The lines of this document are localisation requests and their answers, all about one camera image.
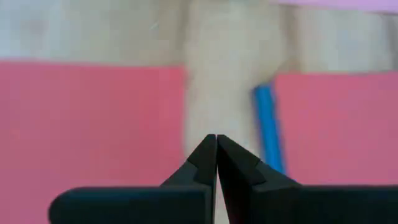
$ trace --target red sheet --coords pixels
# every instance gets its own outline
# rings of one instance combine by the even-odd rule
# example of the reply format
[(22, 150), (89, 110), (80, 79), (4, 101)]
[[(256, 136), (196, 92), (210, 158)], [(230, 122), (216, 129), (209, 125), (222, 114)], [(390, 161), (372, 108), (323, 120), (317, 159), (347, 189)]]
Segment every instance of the red sheet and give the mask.
[(159, 185), (183, 159), (180, 67), (0, 62), (0, 223), (79, 186)]
[(398, 184), (398, 73), (281, 74), (287, 174), (303, 184)]

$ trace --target red paper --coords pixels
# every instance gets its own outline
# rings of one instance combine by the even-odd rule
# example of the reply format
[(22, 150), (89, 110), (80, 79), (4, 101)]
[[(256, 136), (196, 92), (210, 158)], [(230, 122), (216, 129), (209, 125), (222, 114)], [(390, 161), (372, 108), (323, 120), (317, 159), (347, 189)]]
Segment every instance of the red paper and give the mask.
[(303, 184), (398, 184), (398, 73), (281, 74), (287, 173)]
[(0, 62), (0, 223), (81, 186), (159, 185), (183, 160), (183, 70)]

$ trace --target wooden surface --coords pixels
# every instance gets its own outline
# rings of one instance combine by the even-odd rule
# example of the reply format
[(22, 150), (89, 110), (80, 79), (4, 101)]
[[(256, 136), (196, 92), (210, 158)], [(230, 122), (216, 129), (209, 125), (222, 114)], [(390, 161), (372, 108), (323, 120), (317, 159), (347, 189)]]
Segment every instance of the wooden surface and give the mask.
[(266, 0), (0, 0), (0, 58), (185, 64), (187, 154), (219, 133), (259, 155), (253, 87), (277, 70), (392, 70), (397, 37), (392, 15)]

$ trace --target blue stick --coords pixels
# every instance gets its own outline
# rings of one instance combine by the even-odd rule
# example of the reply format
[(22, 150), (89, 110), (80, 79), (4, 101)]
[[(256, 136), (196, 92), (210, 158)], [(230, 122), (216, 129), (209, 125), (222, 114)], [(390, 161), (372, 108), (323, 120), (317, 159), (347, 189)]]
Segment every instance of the blue stick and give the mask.
[(274, 110), (274, 99), (272, 97), (272, 85), (265, 84), (255, 88), (254, 97), (266, 163), (273, 169), (284, 174), (279, 130)]

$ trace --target blurry background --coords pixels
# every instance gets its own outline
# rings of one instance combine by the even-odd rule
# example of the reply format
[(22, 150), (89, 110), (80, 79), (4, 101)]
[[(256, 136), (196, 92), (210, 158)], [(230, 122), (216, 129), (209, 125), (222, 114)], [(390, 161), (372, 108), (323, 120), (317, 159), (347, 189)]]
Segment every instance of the blurry background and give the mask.
[(0, 0), (3, 59), (185, 65), (186, 155), (208, 133), (259, 155), (256, 85), (282, 70), (397, 69), (397, 38), (394, 15), (266, 0)]

